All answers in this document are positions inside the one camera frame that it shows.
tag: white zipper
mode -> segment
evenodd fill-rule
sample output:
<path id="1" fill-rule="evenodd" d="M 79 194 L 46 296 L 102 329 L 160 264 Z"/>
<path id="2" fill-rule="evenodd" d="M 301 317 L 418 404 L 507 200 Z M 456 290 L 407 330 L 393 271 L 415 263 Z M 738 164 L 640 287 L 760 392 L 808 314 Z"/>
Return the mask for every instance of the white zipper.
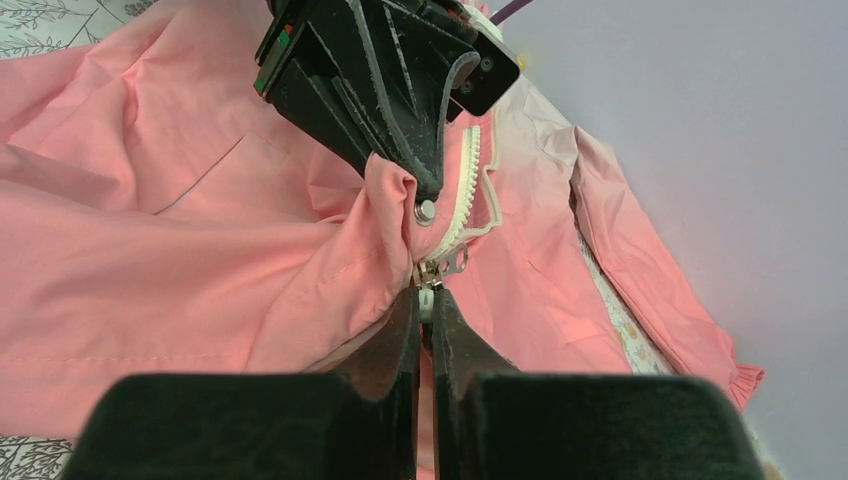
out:
<path id="1" fill-rule="evenodd" d="M 462 133 L 462 156 L 459 165 L 459 181 L 456 189 L 456 203 L 451 223 L 439 245 L 425 258 L 434 260 L 447 255 L 457 246 L 474 203 L 474 191 L 477 188 L 477 170 L 480 168 L 480 127 L 474 125 Z"/>
<path id="2" fill-rule="evenodd" d="M 424 260 L 412 269 L 412 284 L 418 288 L 421 323 L 430 323 L 436 292 L 445 288 L 445 277 L 462 273 L 468 264 L 468 246 L 460 243 L 442 257 Z"/>
<path id="3" fill-rule="evenodd" d="M 477 189 L 481 137 L 477 125 L 462 133 L 462 156 L 451 223 L 436 248 L 412 269 L 412 283 L 418 288 L 421 323 L 432 321 L 436 291 L 444 288 L 445 277 L 461 273 L 468 263 L 468 246 L 462 243 L 462 238 L 467 238 L 463 232 Z"/>
<path id="4" fill-rule="evenodd" d="M 498 106 L 495 105 L 495 108 L 492 109 L 492 121 L 495 124 L 495 127 L 490 132 L 490 135 L 495 135 L 495 128 L 497 128 L 497 119 L 498 119 Z M 482 237 L 483 235 L 489 233 L 493 228 L 499 227 L 503 225 L 503 215 L 501 214 L 501 206 L 500 202 L 498 202 L 498 195 L 495 192 L 495 185 L 492 183 L 491 178 L 489 177 L 489 173 L 498 169 L 501 163 L 500 152 L 498 150 L 498 142 L 496 139 L 492 138 L 492 160 L 483 167 L 482 175 L 482 190 L 483 190 L 483 198 L 486 200 L 487 207 L 489 209 L 489 223 L 479 228 L 463 228 L 461 235 L 454 239 L 454 243 L 467 242 L 471 238 Z M 478 148 L 478 159 L 477 164 L 479 165 L 479 148 Z"/>

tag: zipper pull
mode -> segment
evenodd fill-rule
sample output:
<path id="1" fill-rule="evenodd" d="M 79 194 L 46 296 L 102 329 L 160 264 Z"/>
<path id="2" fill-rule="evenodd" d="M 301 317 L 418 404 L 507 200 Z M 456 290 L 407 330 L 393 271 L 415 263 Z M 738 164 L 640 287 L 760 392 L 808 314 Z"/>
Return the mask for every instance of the zipper pull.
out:
<path id="1" fill-rule="evenodd" d="M 445 288 L 445 277 L 465 271 L 468 257 L 468 245 L 460 243 L 441 257 L 420 262 L 413 268 L 412 280 L 418 287 L 421 323 L 432 323 L 436 291 Z"/>

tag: metal zipper pull tab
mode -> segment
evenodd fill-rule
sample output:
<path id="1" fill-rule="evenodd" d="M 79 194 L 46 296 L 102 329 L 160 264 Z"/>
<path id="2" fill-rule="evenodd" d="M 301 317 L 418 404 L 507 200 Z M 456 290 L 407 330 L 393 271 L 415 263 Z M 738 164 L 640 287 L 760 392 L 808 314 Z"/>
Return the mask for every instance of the metal zipper pull tab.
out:
<path id="1" fill-rule="evenodd" d="M 418 287 L 418 305 L 421 323 L 433 321 L 433 305 L 436 291 L 444 287 L 445 277 L 462 273 L 468 265 L 468 245 L 460 243 L 448 253 L 420 262 L 412 273 L 413 283 Z"/>

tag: patterned fabric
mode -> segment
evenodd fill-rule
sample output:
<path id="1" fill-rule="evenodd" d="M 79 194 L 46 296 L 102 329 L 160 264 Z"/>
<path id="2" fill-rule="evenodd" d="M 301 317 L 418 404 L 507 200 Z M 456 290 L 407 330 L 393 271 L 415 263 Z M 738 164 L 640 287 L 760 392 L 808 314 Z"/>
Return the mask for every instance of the patterned fabric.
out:
<path id="1" fill-rule="evenodd" d="M 0 58 L 97 43 L 156 0 L 0 0 Z M 668 374 L 657 351 L 600 271 L 585 239 L 581 250 L 634 372 Z M 56 479 L 71 453 L 66 440 L 0 437 L 0 480 Z"/>

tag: pink jacket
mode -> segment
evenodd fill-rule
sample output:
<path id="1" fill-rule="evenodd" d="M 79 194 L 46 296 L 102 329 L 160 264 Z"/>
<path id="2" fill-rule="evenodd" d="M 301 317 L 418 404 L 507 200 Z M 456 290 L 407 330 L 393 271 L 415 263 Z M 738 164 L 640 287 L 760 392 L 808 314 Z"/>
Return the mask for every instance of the pink jacket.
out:
<path id="1" fill-rule="evenodd" d="M 253 91 L 269 21 L 258 0 L 163 1 L 99 45 L 0 62 L 0 433 L 74 437 L 134 372 L 307 368 L 460 241 L 469 265 L 448 287 L 503 355 L 629 372 L 572 191 L 673 366 L 744 407 L 763 371 L 735 363 L 612 151 L 528 81 L 448 128 L 421 227 L 409 174 L 374 157 L 359 178 Z"/>

